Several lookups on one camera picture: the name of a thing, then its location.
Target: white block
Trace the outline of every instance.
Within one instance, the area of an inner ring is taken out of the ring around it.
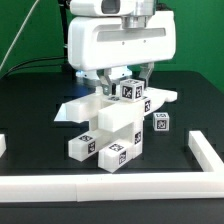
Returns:
[[[143,143],[139,143],[137,145],[134,145],[132,148],[132,159],[136,158],[137,156],[142,154],[143,149]]]
[[[76,184],[77,201],[113,200],[112,175],[87,175]]]
[[[5,135],[0,134],[0,157],[6,150]]]
[[[89,119],[89,131],[98,129],[98,116]]]
[[[115,132],[144,117],[144,100],[120,102],[99,111],[99,128]]]
[[[81,123],[98,115],[101,109],[101,93],[94,93],[65,103],[66,119]]]
[[[88,131],[69,141],[69,157],[83,161],[98,152],[110,138],[110,133],[103,130]]]
[[[148,115],[158,110],[165,102],[175,101],[177,92],[148,87],[144,91],[144,96],[150,99],[150,110],[145,113]]]
[[[127,79],[120,82],[120,98],[129,102],[136,102],[143,98],[144,82]]]
[[[224,197],[223,174],[148,173],[114,178],[114,200]]]
[[[189,147],[206,172],[224,172],[224,164],[200,131],[190,131]]]
[[[5,176],[0,202],[76,201],[76,176]]]
[[[132,159],[132,144],[128,141],[118,139],[109,144],[99,152],[98,166],[114,172]]]
[[[154,113],[153,127],[155,131],[169,131],[170,117],[168,113]]]

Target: cable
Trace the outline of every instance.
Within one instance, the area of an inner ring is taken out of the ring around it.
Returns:
[[[2,68],[3,68],[3,66],[5,65],[5,62],[7,61],[8,57],[9,57],[9,55],[10,55],[12,49],[13,49],[13,47],[15,46],[17,40],[19,39],[21,33],[23,32],[23,30],[24,30],[24,28],[25,28],[25,26],[26,26],[26,24],[27,24],[27,22],[28,22],[30,16],[32,15],[32,13],[33,13],[34,9],[36,8],[37,4],[39,3],[39,1],[40,1],[40,0],[36,0],[36,2],[33,4],[32,8],[30,9],[30,11],[29,11],[27,17],[25,18],[25,20],[24,20],[22,26],[21,26],[20,29],[19,29],[19,32],[18,32],[17,35],[15,36],[15,39],[13,40],[11,46],[9,47],[9,49],[8,49],[8,51],[7,51],[7,53],[6,53],[5,57],[4,57],[4,59],[3,59],[3,61],[2,61],[2,64],[1,64],[1,66],[0,66],[0,72],[2,71]]]
[[[8,77],[12,72],[16,72],[16,71],[19,71],[19,70],[22,70],[22,69],[43,68],[43,67],[56,67],[56,66],[63,66],[63,64],[55,64],[55,65],[34,65],[34,66],[19,67],[19,68],[15,68],[14,70],[8,71],[7,73],[4,74],[4,76],[1,79]]]
[[[40,62],[40,61],[51,61],[51,60],[60,60],[60,59],[67,59],[67,57],[47,57],[47,58],[36,58],[36,59],[32,59],[32,60],[29,60],[29,61],[25,61],[25,62],[22,62],[14,67],[12,67],[11,69],[9,69],[1,78],[1,79],[4,79],[5,77],[8,76],[9,73],[13,72],[15,69],[17,68],[21,68],[23,65],[27,65],[27,64],[30,64],[30,63],[35,63],[35,62]]]
[[[65,1],[66,9],[70,9],[70,3],[72,0]]]
[[[62,23],[62,30],[64,36],[64,55],[68,55],[67,44],[68,44],[68,21],[67,21],[67,1],[66,0],[58,0],[58,4],[60,6],[60,13],[61,13],[61,23]]]
[[[23,65],[27,65],[30,63],[35,63],[35,62],[40,62],[40,61],[51,61],[51,60],[59,60],[59,59],[66,59],[67,57],[49,57],[49,58],[37,58],[37,59],[33,59],[33,60],[29,60],[29,61],[25,61],[20,63],[19,65],[16,65],[14,67],[12,67],[10,70],[8,70],[8,72],[6,72],[1,78],[4,79],[6,78],[11,72],[14,72],[16,70],[20,70],[23,68],[36,68],[36,67],[45,67],[45,65],[36,65],[36,66],[29,66],[29,67],[23,67]]]
[[[60,60],[60,59],[67,59],[66,56],[63,56],[63,57],[46,57],[46,58],[35,58],[35,59],[32,59],[32,60],[29,60],[29,61],[25,61],[25,62],[22,62],[14,67],[12,67],[11,69],[9,69],[8,72],[10,72],[11,70],[15,69],[15,68],[19,68],[23,65],[27,65],[27,64],[30,64],[30,63],[35,63],[35,62],[40,62],[40,61],[53,61],[53,60]]]

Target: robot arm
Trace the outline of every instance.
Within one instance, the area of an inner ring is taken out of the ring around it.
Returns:
[[[77,17],[69,27],[69,63],[82,71],[106,69],[106,79],[108,69],[144,64],[140,76],[147,83],[154,62],[172,59],[176,50],[173,12],[155,11],[155,5],[155,0],[72,0]]]

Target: green wall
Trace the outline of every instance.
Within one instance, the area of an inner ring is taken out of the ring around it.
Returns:
[[[177,51],[173,60],[157,63],[156,70],[197,71],[224,92],[222,68],[224,1],[163,0],[160,2],[167,3],[174,9]],[[0,61],[33,3],[34,0],[1,0]],[[4,71],[27,59],[63,55],[62,46],[57,0],[41,0],[10,55]]]

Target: white cube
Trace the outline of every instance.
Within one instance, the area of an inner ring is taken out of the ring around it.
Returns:
[[[142,130],[139,130],[135,133],[135,145],[142,143],[142,137],[143,137],[142,133],[143,133]]]
[[[0,134],[0,157],[6,150],[5,135]]]
[[[88,131],[68,142],[69,157],[83,161],[98,152],[111,138],[111,134],[103,131]]]
[[[120,98],[129,102],[136,102],[143,99],[144,82],[127,79],[120,82]]]
[[[118,139],[99,151],[98,166],[113,173],[132,159],[132,144]]]
[[[155,131],[169,131],[170,117],[168,113],[153,113],[153,127]]]

